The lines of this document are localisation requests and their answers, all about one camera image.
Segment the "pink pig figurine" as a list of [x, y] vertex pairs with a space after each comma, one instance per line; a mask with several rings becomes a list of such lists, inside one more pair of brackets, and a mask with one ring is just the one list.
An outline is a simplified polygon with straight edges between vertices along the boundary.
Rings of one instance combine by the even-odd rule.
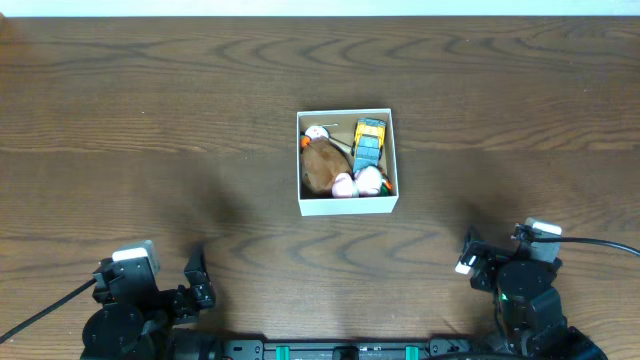
[[377, 197], [382, 186], [386, 186], [391, 194], [393, 186], [390, 180], [379, 168], [369, 166], [354, 175], [337, 175], [331, 194], [334, 198]]

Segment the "yellow grey toy truck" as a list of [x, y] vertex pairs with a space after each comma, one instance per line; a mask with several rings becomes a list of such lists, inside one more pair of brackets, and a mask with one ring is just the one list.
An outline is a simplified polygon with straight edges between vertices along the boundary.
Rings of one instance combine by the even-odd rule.
[[385, 134], [385, 121], [373, 118], [357, 120], [351, 151], [353, 172], [378, 165], [382, 156]]

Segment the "brown plush toy with carrot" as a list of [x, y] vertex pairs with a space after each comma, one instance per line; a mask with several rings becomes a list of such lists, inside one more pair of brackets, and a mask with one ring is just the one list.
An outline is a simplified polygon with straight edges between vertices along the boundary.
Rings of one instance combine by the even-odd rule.
[[301, 140], [301, 180], [315, 195], [328, 195], [339, 175], [352, 175], [344, 154], [326, 137]]

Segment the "wooden pig rattle drum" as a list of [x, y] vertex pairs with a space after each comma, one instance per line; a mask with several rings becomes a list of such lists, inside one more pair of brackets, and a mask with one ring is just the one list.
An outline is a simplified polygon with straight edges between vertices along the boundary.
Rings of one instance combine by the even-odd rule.
[[340, 150], [342, 150], [343, 152], [345, 153], [351, 152], [352, 147], [350, 145], [331, 137], [330, 132], [328, 131], [328, 127], [335, 127], [335, 124], [328, 124], [327, 126], [325, 125], [310, 126], [304, 131], [304, 136], [309, 140], [317, 140], [320, 138], [325, 138], [330, 143], [332, 143], [333, 145], [338, 147]]

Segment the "green round disc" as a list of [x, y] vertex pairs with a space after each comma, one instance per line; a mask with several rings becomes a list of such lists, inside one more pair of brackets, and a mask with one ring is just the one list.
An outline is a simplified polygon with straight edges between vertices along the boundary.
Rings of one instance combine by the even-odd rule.
[[379, 195], [381, 197], [389, 196], [390, 195], [390, 190], [386, 186], [382, 186], [381, 189], [380, 189]]

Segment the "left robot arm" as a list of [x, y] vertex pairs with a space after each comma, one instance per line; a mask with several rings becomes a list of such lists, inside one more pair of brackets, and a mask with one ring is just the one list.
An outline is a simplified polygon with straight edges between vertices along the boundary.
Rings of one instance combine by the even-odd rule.
[[198, 249], [184, 268], [186, 286], [159, 290], [147, 255], [104, 259], [93, 273], [92, 296], [102, 308], [86, 322], [83, 359], [169, 359], [175, 354], [172, 329], [194, 322], [216, 304]]

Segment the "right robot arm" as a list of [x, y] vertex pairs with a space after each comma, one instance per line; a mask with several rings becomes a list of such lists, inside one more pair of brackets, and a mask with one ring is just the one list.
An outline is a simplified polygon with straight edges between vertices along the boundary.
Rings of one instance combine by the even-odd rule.
[[487, 346], [536, 359], [604, 359], [606, 354], [568, 325], [559, 292], [552, 286], [562, 261], [562, 229], [532, 218], [515, 226], [515, 250], [485, 241], [467, 230], [455, 271], [470, 276], [472, 288], [493, 295], [495, 339]]

